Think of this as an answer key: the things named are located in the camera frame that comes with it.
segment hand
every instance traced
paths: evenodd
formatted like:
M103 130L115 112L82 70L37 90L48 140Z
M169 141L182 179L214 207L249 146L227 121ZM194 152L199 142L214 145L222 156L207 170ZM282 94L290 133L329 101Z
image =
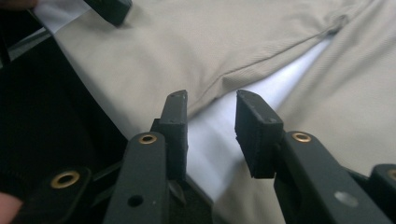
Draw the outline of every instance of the hand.
M11 223L21 206L21 200L0 192L0 224Z
M22 11L37 5L38 0L0 0L0 8L11 11Z

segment white surface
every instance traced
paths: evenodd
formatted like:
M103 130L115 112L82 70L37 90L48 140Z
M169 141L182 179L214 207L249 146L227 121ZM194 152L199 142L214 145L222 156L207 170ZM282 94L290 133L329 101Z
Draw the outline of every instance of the white surface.
M277 110L330 41L326 38L293 63L243 89L259 94ZM236 92L230 92L189 122L187 174L212 202L228 187L243 159L235 139L235 108Z
M49 32L55 34L89 9L83 0L39 0L33 12Z

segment beige fabric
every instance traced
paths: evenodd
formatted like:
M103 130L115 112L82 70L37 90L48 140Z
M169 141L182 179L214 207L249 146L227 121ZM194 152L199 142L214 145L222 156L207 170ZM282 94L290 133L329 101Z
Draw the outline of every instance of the beige fabric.
M365 175L375 164L396 163L395 22L396 1L371 1L278 111L286 130L312 133L342 165ZM242 164L215 213L228 223L281 223L273 192Z
M289 63L364 3L136 0L119 29L91 10L55 37L93 97L131 138L161 115L170 92L189 92L191 116Z

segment hole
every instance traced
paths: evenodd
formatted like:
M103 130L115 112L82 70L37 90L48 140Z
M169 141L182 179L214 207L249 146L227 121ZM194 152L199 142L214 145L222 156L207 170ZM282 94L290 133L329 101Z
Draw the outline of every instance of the hole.
M140 144L151 144L157 141L157 137L153 134L145 134L139 138Z
M79 173L76 171L66 171L53 177L50 185L54 189L64 189L74 185L79 180Z
M128 200L128 204L131 207L137 207L143 203L143 197L141 195L134 195Z
M336 191L334 193L334 197L338 200L338 202L349 207L357 207L359 205L358 199L347 192Z
M312 139L308 134L305 133L294 133L291 135L296 141L307 143L310 142Z
M388 176L396 181L396 170L395 169L388 170Z

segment brass grommet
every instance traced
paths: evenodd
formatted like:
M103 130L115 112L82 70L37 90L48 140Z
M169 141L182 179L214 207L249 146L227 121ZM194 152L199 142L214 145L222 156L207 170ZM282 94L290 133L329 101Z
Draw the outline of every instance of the brass grommet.
M79 180L79 173L76 171L66 171L53 177L50 186L53 189L64 189L74 185Z
M312 140L311 136L306 133L293 133L291 136L294 140L302 143L308 143Z
M389 176L391 179L393 179L393 180L396 181L396 170L395 170L395 169L388 170L388 176Z
M151 144L155 141L157 141L157 136L154 134L145 134L139 138L140 144Z

